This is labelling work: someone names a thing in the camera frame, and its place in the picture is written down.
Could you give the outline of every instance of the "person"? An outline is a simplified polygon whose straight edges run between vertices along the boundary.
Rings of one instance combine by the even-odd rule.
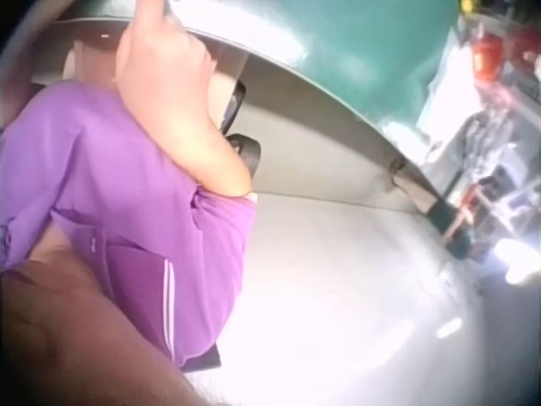
[[[445,247],[459,260],[469,257],[473,240],[473,215],[466,206],[455,208],[426,190],[406,174],[407,162],[398,158],[391,164],[391,182],[411,199],[417,209],[435,226]]]
[[[138,0],[111,88],[86,72],[5,129],[3,365],[40,400],[206,404],[178,367],[231,313],[255,213],[210,118],[214,67],[162,0]]]

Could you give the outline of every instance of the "white floor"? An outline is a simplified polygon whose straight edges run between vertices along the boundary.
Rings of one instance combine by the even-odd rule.
[[[277,195],[259,206],[223,366],[193,374],[197,387],[235,406],[478,404],[478,299],[422,218]]]

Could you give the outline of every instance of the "bright light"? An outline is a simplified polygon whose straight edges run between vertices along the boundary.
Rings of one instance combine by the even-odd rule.
[[[436,337],[439,339],[447,338],[451,334],[459,331],[462,328],[462,318],[456,317],[451,321],[448,321],[446,324],[441,326],[436,333]]]
[[[515,239],[501,239],[494,247],[495,255],[509,266],[505,280],[510,285],[522,283],[541,271],[541,255],[532,246]]]

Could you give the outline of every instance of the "skin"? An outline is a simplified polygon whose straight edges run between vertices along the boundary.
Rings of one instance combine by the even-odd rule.
[[[113,69],[112,86],[127,109],[178,166],[209,191],[244,196],[248,169],[209,113],[215,63],[200,41],[164,18],[163,4],[138,0],[114,64],[75,74],[97,83]],[[75,49],[74,57],[77,66],[89,54]],[[208,404],[104,296],[54,225],[26,262],[2,274],[2,351],[8,375],[40,404]]]

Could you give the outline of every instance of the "finger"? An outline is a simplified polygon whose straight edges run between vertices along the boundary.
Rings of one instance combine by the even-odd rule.
[[[175,29],[177,29],[179,31],[186,32],[186,30],[184,29],[182,21],[180,19],[178,19],[176,16],[174,16],[172,14],[168,14],[168,15],[166,15],[164,21],[168,25],[170,25],[171,27],[175,27]]]
[[[137,0],[134,13],[134,28],[149,30],[163,22],[166,0]]]

